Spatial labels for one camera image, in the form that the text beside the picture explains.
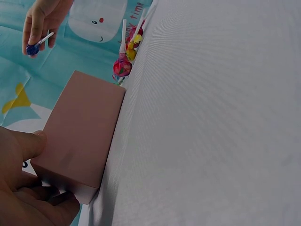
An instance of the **pink box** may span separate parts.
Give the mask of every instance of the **pink box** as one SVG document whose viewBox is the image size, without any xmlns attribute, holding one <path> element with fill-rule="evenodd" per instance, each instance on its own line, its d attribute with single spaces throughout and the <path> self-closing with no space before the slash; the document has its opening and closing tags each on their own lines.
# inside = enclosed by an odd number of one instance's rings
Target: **pink box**
<svg viewBox="0 0 301 226">
<path fill-rule="evenodd" d="M 45 127 L 44 152 L 31 160 L 43 181 L 89 204 L 100 186 L 125 89 L 75 71 Z"/>
</svg>

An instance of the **cartoon print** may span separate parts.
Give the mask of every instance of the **cartoon print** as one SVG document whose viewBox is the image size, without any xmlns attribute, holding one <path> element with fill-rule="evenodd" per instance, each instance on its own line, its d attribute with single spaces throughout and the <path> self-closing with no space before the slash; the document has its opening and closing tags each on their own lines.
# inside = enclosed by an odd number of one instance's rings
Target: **cartoon print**
<svg viewBox="0 0 301 226">
<path fill-rule="evenodd" d="M 68 24 L 83 39 L 104 43 L 118 32 L 127 0 L 75 0 Z"/>
<path fill-rule="evenodd" d="M 28 163 L 27 162 L 23 162 L 22 168 L 27 168 L 27 167 L 28 167 Z"/>
<path fill-rule="evenodd" d="M 20 132 L 34 132 L 37 130 L 42 130 L 48 120 L 48 117 L 50 116 L 51 110 L 31 103 L 22 83 L 17 84 L 16 94 L 16 99 L 10 100 L 4 104 L 2 108 L 2 114 L 6 114 L 10 109 L 15 107 L 30 107 L 38 114 L 40 118 L 20 120 L 7 126 L 6 128 Z"/>
</svg>

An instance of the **lollipop stick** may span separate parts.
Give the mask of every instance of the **lollipop stick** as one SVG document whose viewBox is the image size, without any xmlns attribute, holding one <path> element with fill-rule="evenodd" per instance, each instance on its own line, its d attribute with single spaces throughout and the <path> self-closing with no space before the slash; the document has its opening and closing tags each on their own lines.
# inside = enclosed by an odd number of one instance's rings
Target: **lollipop stick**
<svg viewBox="0 0 301 226">
<path fill-rule="evenodd" d="M 122 21 L 122 39 L 121 39 L 121 45 L 119 49 L 119 53 L 125 53 L 126 52 L 126 28 L 127 28 L 127 20 L 124 19 Z"/>
<path fill-rule="evenodd" d="M 53 34 L 54 34 L 54 32 L 49 33 L 49 35 L 47 35 L 45 38 L 43 38 L 41 41 L 39 41 L 38 44 L 42 44 L 42 43 L 45 42 L 47 39 L 49 39 Z"/>
<path fill-rule="evenodd" d="M 117 84 L 120 85 L 122 83 L 122 81 L 124 80 L 125 77 L 121 77 L 120 79 L 118 79 Z"/>
<path fill-rule="evenodd" d="M 141 17 L 140 17 L 140 20 L 139 20 L 139 23 L 136 27 L 136 30 L 135 30 L 135 33 L 134 35 L 132 36 L 132 39 L 130 41 L 134 41 L 134 38 L 136 37 L 136 35 L 138 34 L 139 30 L 140 30 L 140 27 L 142 25 L 142 22 L 144 20 L 144 14 L 145 14 L 145 9 L 143 9 L 142 13 L 141 13 Z"/>
<path fill-rule="evenodd" d="M 142 26 L 142 30 L 143 30 L 143 31 L 145 30 L 147 24 L 149 23 L 149 21 L 150 21 L 150 19 L 151 19 L 151 15 L 153 14 L 155 8 L 156 8 L 156 6 L 150 8 L 149 11 L 147 12 L 146 17 L 144 18 L 144 19 L 145 19 L 144 24 L 143 24 L 143 26 Z"/>
</svg>

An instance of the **fingernail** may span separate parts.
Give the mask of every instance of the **fingernail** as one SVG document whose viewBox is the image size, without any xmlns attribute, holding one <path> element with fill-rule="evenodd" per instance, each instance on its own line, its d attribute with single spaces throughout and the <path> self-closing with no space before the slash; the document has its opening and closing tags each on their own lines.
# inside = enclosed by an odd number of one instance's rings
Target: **fingernail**
<svg viewBox="0 0 301 226">
<path fill-rule="evenodd" d="M 45 133 L 42 130 L 35 131 L 33 134 L 37 136 L 45 136 Z"/>
<path fill-rule="evenodd" d="M 31 58 L 31 59 L 36 58 L 36 56 L 37 56 L 37 54 L 35 54 L 35 55 L 28 55 L 28 57 Z"/>
<path fill-rule="evenodd" d="M 36 35 L 33 35 L 33 36 L 30 36 L 29 38 L 29 41 L 28 41 L 28 44 L 29 45 L 34 45 L 34 40 L 37 39 L 37 36 Z"/>
</svg>

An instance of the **white sheet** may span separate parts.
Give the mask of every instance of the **white sheet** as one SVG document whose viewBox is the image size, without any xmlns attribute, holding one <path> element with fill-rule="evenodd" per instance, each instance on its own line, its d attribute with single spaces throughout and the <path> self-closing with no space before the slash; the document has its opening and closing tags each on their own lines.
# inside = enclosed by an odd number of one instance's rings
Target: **white sheet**
<svg viewBox="0 0 301 226">
<path fill-rule="evenodd" d="M 300 74 L 300 1 L 160 0 L 89 225 L 301 225 Z"/>
</svg>

